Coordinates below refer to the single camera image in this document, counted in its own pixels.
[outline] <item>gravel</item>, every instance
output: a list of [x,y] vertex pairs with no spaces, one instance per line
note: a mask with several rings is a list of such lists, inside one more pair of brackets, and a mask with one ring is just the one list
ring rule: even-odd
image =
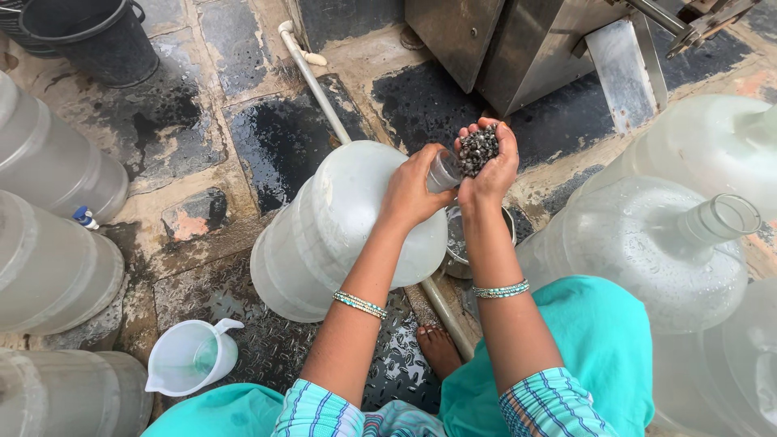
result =
[[476,177],[489,159],[499,155],[497,141],[497,123],[485,129],[470,132],[465,137],[459,137],[462,148],[458,151],[459,169],[462,176]]

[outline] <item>stainless steel machine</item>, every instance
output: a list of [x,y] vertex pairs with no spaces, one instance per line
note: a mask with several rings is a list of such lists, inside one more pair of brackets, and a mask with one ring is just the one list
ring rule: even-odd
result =
[[667,89],[647,19],[701,47],[761,0],[694,0],[678,14],[652,0],[406,0],[407,23],[466,92],[501,115],[597,69],[622,135],[655,117]]

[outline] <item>bare foot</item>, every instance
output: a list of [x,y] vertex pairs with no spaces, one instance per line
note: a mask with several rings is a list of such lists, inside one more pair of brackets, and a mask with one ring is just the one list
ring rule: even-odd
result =
[[426,357],[440,381],[462,366],[456,345],[453,344],[451,335],[444,329],[430,324],[423,325],[418,327],[416,339],[423,356]]

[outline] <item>small plastic cup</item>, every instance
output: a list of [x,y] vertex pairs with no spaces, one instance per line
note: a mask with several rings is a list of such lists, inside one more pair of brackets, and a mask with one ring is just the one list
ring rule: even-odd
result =
[[171,327],[151,350],[145,390],[186,396],[227,376],[238,361],[238,346],[225,332],[242,327],[232,319],[216,326],[187,320]]
[[427,176],[427,188],[431,193],[442,193],[462,182],[458,158],[448,149],[440,149],[434,156]]

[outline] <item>turquoise bangle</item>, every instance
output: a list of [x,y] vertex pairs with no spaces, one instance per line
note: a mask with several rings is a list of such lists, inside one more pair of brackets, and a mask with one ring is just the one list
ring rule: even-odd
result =
[[528,280],[524,279],[523,281],[515,285],[508,285],[507,287],[499,287],[499,288],[472,287],[472,290],[475,292],[475,296],[487,298],[487,299],[497,298],[497,297],[510,297],[515,295],[520,295],[522,292],[529,290],[529,283],[528,283]]
[[372,302],[368,302],[364,299],[360,299],[355,295],[346,293],[343,290],[336,290],[332,298],[348,306],[352,306],[353,308],[361,309],[365,313],[376,316],[380,320],[385,320],[385,318],[389,316],[386,310],[382,309],[380,306],[377,306]]

